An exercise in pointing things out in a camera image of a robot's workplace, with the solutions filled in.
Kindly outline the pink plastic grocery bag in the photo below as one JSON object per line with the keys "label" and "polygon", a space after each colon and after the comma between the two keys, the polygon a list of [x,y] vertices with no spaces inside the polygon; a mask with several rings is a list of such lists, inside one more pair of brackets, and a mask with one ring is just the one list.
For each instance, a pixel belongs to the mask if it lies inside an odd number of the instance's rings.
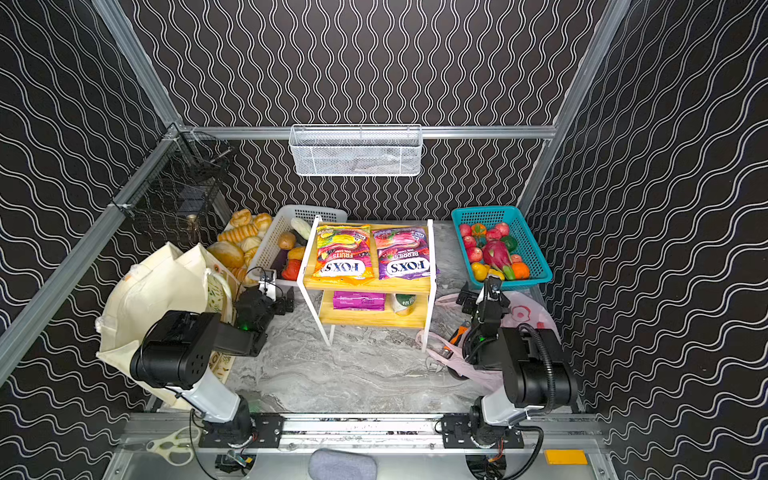
{"label": "pink plastic grocery bag", "polygon": [[541,401],[550,383],[571,392],[571,374],[550,314],[527,295],[512,292],[505,294],[510,308],[501,326],[484,327],[478,323],[479,294],[463,290],[437,300],[467,318],[448,338],[429,332],[430,361],[489,391],[506,387],[513,401]]}

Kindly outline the green drink can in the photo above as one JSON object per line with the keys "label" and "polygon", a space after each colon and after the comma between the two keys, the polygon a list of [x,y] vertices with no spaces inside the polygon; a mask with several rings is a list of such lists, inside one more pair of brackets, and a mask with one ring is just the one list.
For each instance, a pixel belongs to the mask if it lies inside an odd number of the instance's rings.
{"label": "green drink can", "polygon": [[408,316],[414,309],[417,297],[411,294],[392,294],[391,304],[393,312],[398,316]]}

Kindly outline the cream canvas tote bag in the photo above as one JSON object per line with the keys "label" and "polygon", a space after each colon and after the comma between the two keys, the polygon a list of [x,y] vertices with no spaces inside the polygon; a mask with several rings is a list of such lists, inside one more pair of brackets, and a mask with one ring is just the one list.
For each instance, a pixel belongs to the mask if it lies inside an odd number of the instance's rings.
{"label": "cream canvas tote bag", "polygon": [[102,362],[131,377],[130,361],[145,333],[169,310],[219,313],[222,326],[214,331],[214,352],[205,358],[202,383],[181,397],[174,388],[136,384],[170,407],[200,408],[211,422],[234,418],[240,398],[225,386],[233,364],[234,348],[244,343],[236,336],[233,291],[236,278],[201,245],[183,252],[168,243],[131,267],[110,293],[103,313],[95,321],[100,335],[96,353]]}

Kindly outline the purple snack packet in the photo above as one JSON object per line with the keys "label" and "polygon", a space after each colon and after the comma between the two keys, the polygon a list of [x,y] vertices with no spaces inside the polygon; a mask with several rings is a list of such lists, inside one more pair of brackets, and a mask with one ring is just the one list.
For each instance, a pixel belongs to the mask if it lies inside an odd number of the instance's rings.
{"label": "purple snack packet", "polygon": [[332,304],[336,310],[383,311],[386,300],[384,293],[336,291]]}

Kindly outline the orange Fox's candy bag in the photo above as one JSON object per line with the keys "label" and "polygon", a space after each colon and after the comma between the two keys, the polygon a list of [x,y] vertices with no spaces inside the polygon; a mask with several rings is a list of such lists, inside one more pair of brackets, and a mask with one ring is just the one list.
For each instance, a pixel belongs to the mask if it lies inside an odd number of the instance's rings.
{"label": "orange Fox's candy bag", "polygon": [[324,224],[316,231],[313,278],[356,284],[374,277],[369,224]]}

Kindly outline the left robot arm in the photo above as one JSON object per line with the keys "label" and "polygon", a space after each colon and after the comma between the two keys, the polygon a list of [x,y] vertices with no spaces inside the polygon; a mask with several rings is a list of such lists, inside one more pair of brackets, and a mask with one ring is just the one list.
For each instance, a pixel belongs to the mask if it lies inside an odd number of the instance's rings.
{"label": "left robot arm", "polygon": [[216,378],[209,360],[212,353],[258,356],[278,302],[252,287],[240,294],[234,310],[233,325],[216,312],[166,312],[145,334],[129,367],[133,379],[187,402],[192,422],[213,442],[242,447],[258,438],[258,427],[248,401]]}

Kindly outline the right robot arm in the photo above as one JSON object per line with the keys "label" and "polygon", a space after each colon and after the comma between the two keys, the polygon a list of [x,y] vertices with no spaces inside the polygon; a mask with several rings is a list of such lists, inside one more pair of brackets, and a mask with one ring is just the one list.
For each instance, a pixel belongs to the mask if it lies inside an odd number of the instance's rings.
{"label": "right robot arm", "polygon": [[489,393],[475,400],[465,420],[448,428],[445,444],[520,447],[521,422],[577,403],[577,382],[555,322],[536,300],[503,291],[492,277],[479,291],[464,285],[456,304],[469,319],[444,344],[439,359],[455,378],[472,380]]}

